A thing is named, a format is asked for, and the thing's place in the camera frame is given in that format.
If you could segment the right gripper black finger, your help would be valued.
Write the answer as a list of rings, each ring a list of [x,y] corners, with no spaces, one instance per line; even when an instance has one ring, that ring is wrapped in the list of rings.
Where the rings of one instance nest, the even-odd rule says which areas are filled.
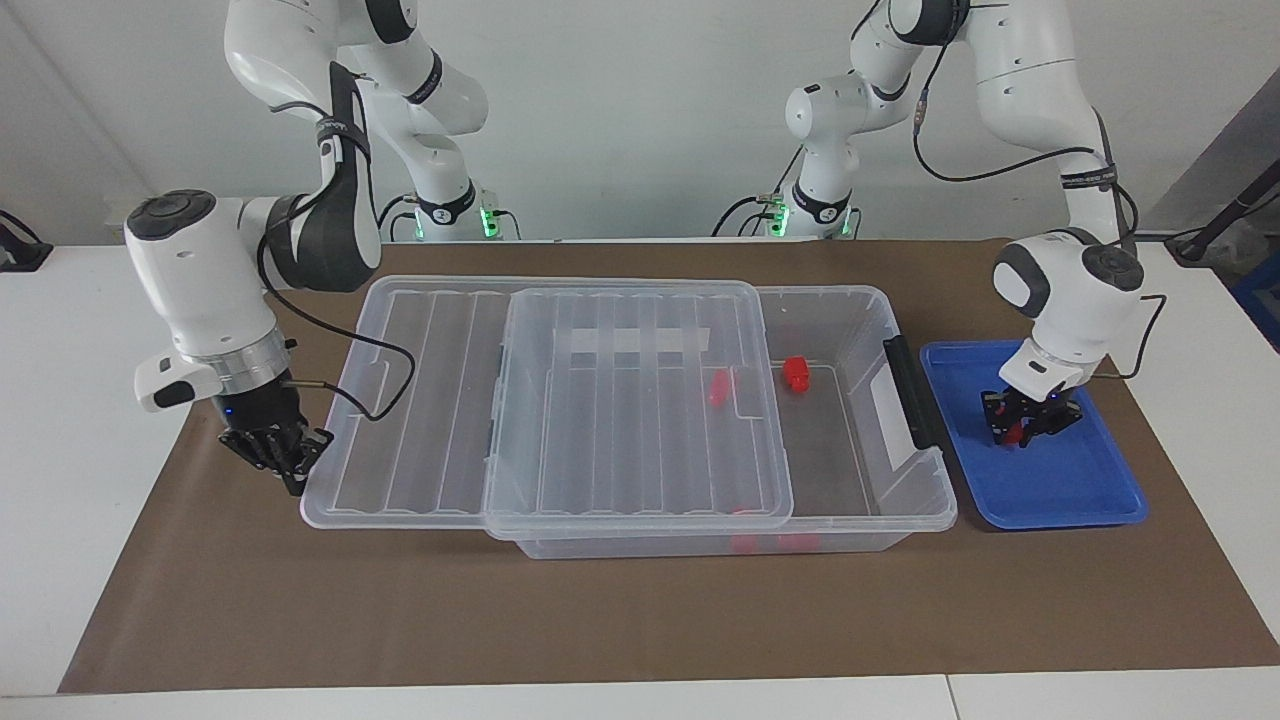
[[[279,471],[283,468],[270,432],[223,432],[220,443],[259,470]]]
[[[268,469],[291,497],[301,498],[311,470],[334,441],[323,428],[274,427],[268,432]]]

